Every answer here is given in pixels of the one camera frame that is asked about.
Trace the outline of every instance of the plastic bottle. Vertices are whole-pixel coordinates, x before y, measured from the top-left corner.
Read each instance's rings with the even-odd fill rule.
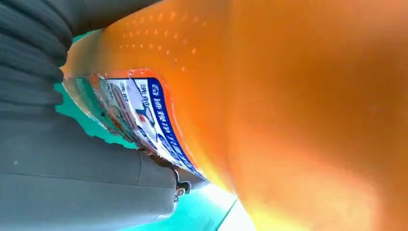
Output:
[[[139,142],[236,193],[259,230],[405,230],[408,14],[392,2],[165,0],[75,44],[65,86],[106,125],[73,79],[157,79],[173,152],[149,125]],[[141,84],[136,124],[112,132],[160,123]]]

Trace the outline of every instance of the bottle label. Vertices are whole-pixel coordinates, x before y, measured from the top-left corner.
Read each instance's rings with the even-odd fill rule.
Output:
[[[150,69],[115,71],[68,78],[76,85],[88,116],[112,134],[144,146],[162,158],[202,177],[191,164],[176,137],[172,101],[164,82]]]

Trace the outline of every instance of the orange surface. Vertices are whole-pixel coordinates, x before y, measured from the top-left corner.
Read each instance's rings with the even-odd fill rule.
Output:
[[[406,0],[165,0],[63,70],[159,73],[190,160],[259,230],[404,231],[407,22]]]

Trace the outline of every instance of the orange plastic bottle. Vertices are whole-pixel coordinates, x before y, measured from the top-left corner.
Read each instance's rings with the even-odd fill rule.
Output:
[[[70,81],[102,82],[110,112],[137,86],[143,112],[122,105],[120,134],[160,123],[161,94],[189,160],[165,157],[236,193],[259,230],[402,231],[406,22],[403,0],[164,0],[75,44],[65,86],[81,104],[89,89]],[[147,81],[148,103],[129,79]],[[155,132],[140,141],[152,150]]]

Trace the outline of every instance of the cartoon illustration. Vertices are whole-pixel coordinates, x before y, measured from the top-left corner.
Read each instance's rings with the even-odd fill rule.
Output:
[[[154,128],[155,121],[150,108],[146,104],[146,98],[143,97],[141,90],[132,79],[127,80],[127,90],[128,99],[135,109],[143,131],[150,139],[157,142],[157,132]]]

